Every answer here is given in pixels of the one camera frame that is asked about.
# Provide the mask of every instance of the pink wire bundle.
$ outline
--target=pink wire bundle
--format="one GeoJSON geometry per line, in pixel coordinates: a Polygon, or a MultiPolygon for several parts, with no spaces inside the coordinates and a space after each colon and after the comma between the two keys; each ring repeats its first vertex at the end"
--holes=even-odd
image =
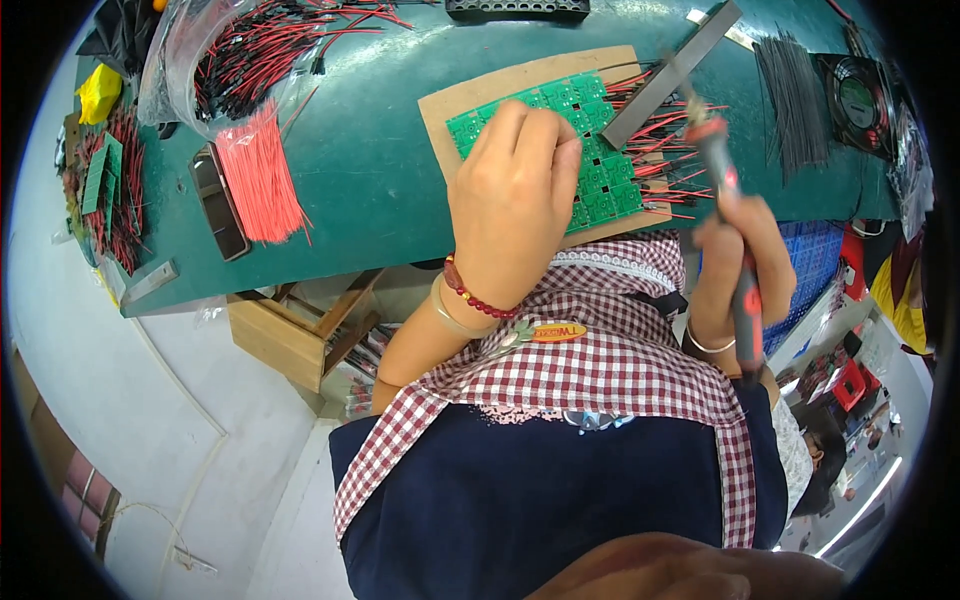
{"type": "Polygon", "coordinates": [[[268,99],[243,126],[217,134],[217,151],[247,237],[282,244],[313,227],[297,200],[276,124],[276,101],[268,99]]]}

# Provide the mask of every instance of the blue plastic crate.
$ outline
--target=blue plastic crate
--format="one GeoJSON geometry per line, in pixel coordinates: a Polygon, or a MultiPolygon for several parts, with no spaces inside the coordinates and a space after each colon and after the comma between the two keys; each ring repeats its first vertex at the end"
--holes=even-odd
{"type": "Polygon", "coordinates": [[[768,356],[780,347],[790,330],[827,289],[836,273],[843,245],[843,230],[826,221],[784,223],[780,225],[780,235],[797,274],[797,289],[790,299],[786,319],[763,330],[763,351],[768,356]]]}

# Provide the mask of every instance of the stacked circuit boards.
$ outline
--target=stacked circuit boards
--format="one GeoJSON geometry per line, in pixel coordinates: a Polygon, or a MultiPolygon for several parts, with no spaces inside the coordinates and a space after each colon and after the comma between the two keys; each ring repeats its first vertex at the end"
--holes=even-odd
{"type": "Polygon", "coordinates": [[[613,119],[613,107],[604,100],[606,95],[607,89],[597,72],[586,71],[465,112],[449,119],[446,128],[460,158],[467,158],[480,130],[504,100],[515,98],[529,107],[556,110],[570,122],[584,142],[580,180],[573,199],[573,218],[566,229],[567,233],[572,233],[643,210],[640,189],[632,182],[633,163],[599,135],[613,119]]]}

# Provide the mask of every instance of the cooling fan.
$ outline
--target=cooling fan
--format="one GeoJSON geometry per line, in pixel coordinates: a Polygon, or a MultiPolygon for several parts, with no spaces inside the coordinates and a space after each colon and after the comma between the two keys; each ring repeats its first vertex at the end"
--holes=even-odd
{"type": "Polygon", "coordinates": [[[815,56],[824,76],[834,137],[863,152],[892,160],[892,103],[876,62],[840,54],[815,56]]]}

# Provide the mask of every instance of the yellow cloth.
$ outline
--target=yellow cloth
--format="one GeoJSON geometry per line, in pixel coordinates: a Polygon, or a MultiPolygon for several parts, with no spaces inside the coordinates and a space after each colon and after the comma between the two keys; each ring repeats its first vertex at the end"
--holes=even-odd
{"type": "Polygon", "coordinates": [[[80,96],[80,122],[96,125],[110,114],[113,103],[120,97],[123,80],[120,75],[105,64],[101,64],[90,73],[77,95],[80,96]]]}
{"type": "Polygon", "coordinates": [[[903,341],[918,354],[927,354],[924,311],[922,308],[910,308],[910,282],[916,272],[910,271],[900,303],[894,306],[893,291],[890,288],[890,259],[891,256],[887,256],[880,265],[880,270],[876,272],[870,295],[874,297],[883,314],[893,322],[903,341]]]}

